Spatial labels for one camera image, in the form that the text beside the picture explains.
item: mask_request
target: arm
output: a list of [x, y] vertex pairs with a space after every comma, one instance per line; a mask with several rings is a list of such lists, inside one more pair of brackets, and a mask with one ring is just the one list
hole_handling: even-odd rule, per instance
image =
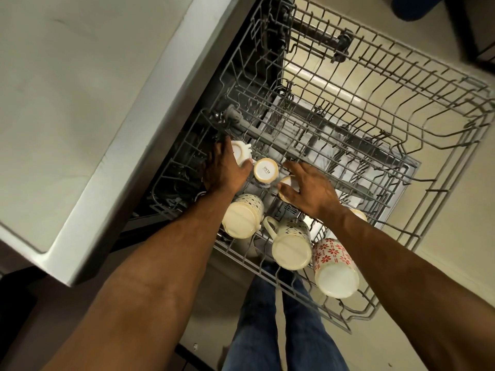
[[343, 207], [316, 168], [287, 162], [300, 193], [279, 189], [320, 219], [344, 245], [392, 319], [429, 369], [492, 369], [495, 309], [439, 269]]
[[222, 218], [252, 169], [217, 143], [208, 193], [150, 237], [108, 278], [45, 370], [164, 369], [191, 314]]

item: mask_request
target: jeans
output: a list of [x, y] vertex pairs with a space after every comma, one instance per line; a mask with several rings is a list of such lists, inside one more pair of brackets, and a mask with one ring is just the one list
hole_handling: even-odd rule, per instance
[[[274, 275], [276, 264], [264, 263]], [[281, 268], [278, 278], [312, 302], [299, 274]], [[315, 310], [283, 293], [288, 371], [349, 370]], [[275, 287], [256, 276], [244, 299], [223, 371], [281, 370], [275, 323]]]

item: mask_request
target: dishwasher rack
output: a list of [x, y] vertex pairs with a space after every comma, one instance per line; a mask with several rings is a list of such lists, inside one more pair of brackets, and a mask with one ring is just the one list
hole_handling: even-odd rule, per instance
[[[281, 49], [269, 43], [274, 32]], [[213, 81], [211, 101], [190, 117], [152, 185], [154, 210], [173, 219], [194, 202], [201, 163], [228, 134], [281, 170], [286, 159], [316, 166], [344, 205], [411, 250], [452, 193], [495, 108], [485, 84], [309, 0], [261, 0]], [[273, 188], [253, 183], [251, 176], [241, 192], [260, 196], [268, 215], [304, 219], [313, 241], [332, 235]], [[350, 321], [371, 319], [380, 307], [362, 276], [358, 293], [336, 300], [319, 292], [311, 266], [299, 271], [312, 302], [278, 273], [267, 274], [261, 263], [273, 258], [263, 230], [239, 249], [220, 229], [215, 248], [347, 332]]]

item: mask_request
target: person's left arm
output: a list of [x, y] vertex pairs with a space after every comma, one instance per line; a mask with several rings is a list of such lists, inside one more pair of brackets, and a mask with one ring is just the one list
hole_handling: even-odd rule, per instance
[[205, 172], [208, 193], [150, 237], [108, 278], [44, 370], [164, 369], [191, 314], [222, 218], [252, 169], [230, 139]]

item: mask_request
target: hand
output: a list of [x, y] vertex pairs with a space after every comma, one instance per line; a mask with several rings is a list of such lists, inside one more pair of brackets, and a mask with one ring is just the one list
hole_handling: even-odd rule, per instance
[[251, 160], [244, 161], [241, 167], [237, 165], [230, 137], [226, 137], [223, 143], [215, 143], [209, 153], [203, 183], [208, 191], [227, 190], [234, 195], [246, 182], [251, 170]]
[[278, 189], [287, 200], [309, 217], [323, 221], [325, 215], [343, 208], [335, 189], [317, 168], [307, 163], [286, 161], [283, 166], [291, 171], [299, 184], [299, 193], [285, 183]]

